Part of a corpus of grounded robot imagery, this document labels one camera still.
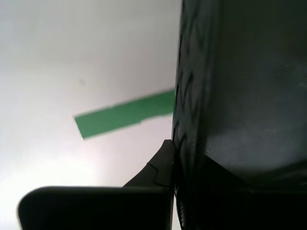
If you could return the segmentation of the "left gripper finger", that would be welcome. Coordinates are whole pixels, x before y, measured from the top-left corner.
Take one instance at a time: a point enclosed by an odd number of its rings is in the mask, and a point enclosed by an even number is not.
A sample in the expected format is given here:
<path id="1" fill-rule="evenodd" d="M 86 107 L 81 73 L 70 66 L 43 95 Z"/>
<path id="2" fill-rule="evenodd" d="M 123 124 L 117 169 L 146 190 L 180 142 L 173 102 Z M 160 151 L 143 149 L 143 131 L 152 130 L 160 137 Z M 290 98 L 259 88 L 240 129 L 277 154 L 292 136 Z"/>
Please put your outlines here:
<path id="1" fill-rule="evenodd" d="M 191 197 L 194 230 L 305 230 L 307 162 L 245 182 L 204 156 Z"/>
<path id="2" fill-rule="evenodd" d="M 122 187 L 41 187 L 18 205 L 24 230 L 169 230 L 174 143 L 165 140 Z"/>

